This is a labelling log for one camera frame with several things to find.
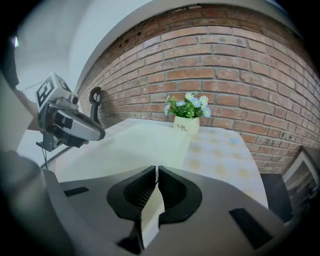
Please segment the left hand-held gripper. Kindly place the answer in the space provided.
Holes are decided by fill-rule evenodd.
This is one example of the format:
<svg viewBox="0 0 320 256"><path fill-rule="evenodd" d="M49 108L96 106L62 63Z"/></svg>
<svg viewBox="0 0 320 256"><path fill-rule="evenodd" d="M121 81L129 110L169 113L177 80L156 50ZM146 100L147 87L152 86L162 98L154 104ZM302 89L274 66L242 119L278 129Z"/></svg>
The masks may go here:
<svg viewBox="0 0 320 256"><path fill-rule="evenodd" d="M53 151L65 143L68 147L80 148L89 141L100 141L105 130L97 122L81 112L57 112L58 109L78 110L78 96L64 79L51 72L35 93L38 110L37 123L42 131L43 141L37 145L46 151Z"/></svg>

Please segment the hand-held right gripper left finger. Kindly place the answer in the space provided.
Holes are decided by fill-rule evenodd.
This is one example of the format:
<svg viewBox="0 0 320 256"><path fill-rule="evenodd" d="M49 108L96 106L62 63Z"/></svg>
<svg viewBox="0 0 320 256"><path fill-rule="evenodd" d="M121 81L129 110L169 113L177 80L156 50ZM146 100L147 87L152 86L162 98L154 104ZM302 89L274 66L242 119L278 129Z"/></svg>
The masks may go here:
<svg viewBox="0 0 320 256"><path fill-rule="evenodd" d="M156 167L149 166L113 185L106 196L113 211L122 219L140 221L156 187Z"/></svg>

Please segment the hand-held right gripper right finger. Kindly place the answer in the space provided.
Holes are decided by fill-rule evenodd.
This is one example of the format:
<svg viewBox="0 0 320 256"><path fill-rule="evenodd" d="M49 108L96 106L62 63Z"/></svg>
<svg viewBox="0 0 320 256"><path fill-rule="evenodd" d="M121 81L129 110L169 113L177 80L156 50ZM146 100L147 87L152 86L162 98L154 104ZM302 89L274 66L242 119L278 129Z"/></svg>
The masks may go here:
<svg viewBox="0 0 320 256"><path fill-rule="evenodd" d="M164 166L158 168L158 189L164 203L164 212L159 215L160 225L184 222L201 205L200 188Z"/></svg>

